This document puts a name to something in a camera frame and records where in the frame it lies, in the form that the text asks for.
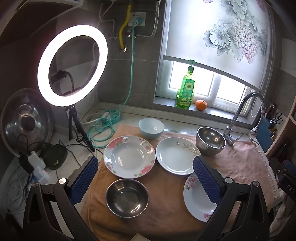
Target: tripod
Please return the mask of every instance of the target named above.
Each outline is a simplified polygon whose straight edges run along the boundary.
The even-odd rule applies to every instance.
[[[85,132],[84,128],[82,127],[80,120],[77,116],[77,111],[74,105],[67,106],[66,110],[69,110],[69,141],[73,139],[72,135],[72,120],[74,120],[75,126],[77,128],[78,133],[82,135],[82,140],[84,143],[86,143],[91,151],[95,151],[94,146],[92,145],[92,142],[89,140],[87,133]]]

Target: faucet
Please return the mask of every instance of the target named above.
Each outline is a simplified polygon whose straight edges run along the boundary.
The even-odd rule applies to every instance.
[[[243,100],[241,101],[239,108],[237,110],[237,112],[235,113],[233,119],[231,120],[230,124],[227,126],[226,130],[223,133],[223,136],[225,138],[225,140],[227,141],[228,145],[232,146],[235,142],[237,142],[243,134],[241,134],[237,139],[234,139],[231,135],[230,132],[232,131],[232,127],[234,126],[240,112],[242,111],[242,108],[244,106],[244,104],[246,103],[246,101],[251,98],[251,97],[258,97],[261,100],[261,116],[260,116],[260,120],[258,122],[258,124],[250,131],[251,133],[251,137],[249,139],[249,141],[253,141],[253,138],[255,138],[258,134],[258,126],[260,125],[263,116],[265,114],[266,108],[265,108],[265,104],[264,104],[264,98],[261,94],[259,94],[258,92],[251,92],[249,94],[247,94]]]

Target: blue gripper pad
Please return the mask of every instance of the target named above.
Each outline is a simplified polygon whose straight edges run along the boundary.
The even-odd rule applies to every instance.
[[[221,202],[221,188],[219,184],[216,182],[214,177],[210,174],[209,170],[202,163],[200,158],[202,156],[196,156],[193,160],[193,170],[199,179],[202,187],[207,193],[211,202],[216,203],[217,205]]]
[[[98,171],[99,163],[96,157],[93,157],[87,166],[81,171],[74,183],[71,185],[69,200],[72,205],[81,202],[91,181]]]

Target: ring light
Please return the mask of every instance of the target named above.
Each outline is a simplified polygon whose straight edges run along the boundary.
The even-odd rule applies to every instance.
[[[71,93],[68,96],[59,96],[50,87],[49,67],[52,59],[59,48],[68,40],[77,36],[88,36],[95,40],[99,47],[100,58],[97,68],[91,80],[81,90]],[[77,25],[59,33],[44,50],[37,72],[38,87],[47,102],[55,106],[70,106],[87,96],[96,86],[106,66],[108,46],[104,35],[95,27],[89,25]]]

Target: light blue bowl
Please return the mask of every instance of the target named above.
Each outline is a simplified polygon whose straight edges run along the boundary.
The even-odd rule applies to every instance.
[[[154,140],[161,136],[165,125],[158,119],[144,118],[139,121],[139,129],[144,139]]]

